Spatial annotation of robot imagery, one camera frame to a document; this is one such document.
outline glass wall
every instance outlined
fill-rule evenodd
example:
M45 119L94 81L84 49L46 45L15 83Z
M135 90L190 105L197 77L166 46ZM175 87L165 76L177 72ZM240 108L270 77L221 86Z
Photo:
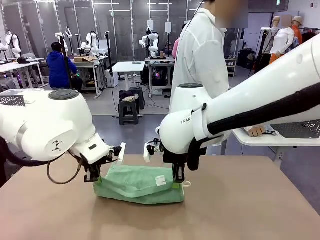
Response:
M153 21L153 31L159 34L159 52L168 41L174 45L182 26L194 16L201 0L25 0L23 3L4 5L7 30L16 33L22 53L30 50L37 57L51 52L51 44L58 39L55 33L65 33L69 26L74 53L87 34L97 32L100 48L107 49L105 32L109 32L111 60L143 61L148 51L139 45L146 35L148 21ZM171 34L166 33L170 22ZM227 55L236 52L238 29L228 29L225 40ZM71 53L69 39L65 38Z

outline mesh basket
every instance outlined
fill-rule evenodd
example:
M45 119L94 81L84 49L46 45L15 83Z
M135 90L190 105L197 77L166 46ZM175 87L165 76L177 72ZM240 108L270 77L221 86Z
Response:
M24 96L18 95L0 95L0 104L7 106L26 106Z
M271 127L286 139L318 139L320 120L275 124Z

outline orange pants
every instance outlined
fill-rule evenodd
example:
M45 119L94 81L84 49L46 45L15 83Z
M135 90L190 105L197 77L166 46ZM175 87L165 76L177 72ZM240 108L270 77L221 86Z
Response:
M277 56L276 54L271 54L271 58L270 58L269 64L272 64L273 62L275 62L276 60L278 60L282 56L283 56L283 54L281 54L280 56Z

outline pink shirt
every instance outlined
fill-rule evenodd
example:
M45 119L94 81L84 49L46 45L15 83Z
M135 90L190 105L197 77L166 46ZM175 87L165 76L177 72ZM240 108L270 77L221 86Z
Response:
M179 39L180 39L180 37L174 42L174 46L173 46L173 50L172 50L172 56L174 59L176 59L176 57L177 57Z

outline black hair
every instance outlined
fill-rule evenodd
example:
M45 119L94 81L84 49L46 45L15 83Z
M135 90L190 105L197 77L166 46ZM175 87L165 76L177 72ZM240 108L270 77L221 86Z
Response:
M62 52L62 46L59 42L55 41L54 43L51 44L51 48L53 51L57 51L57 52Z

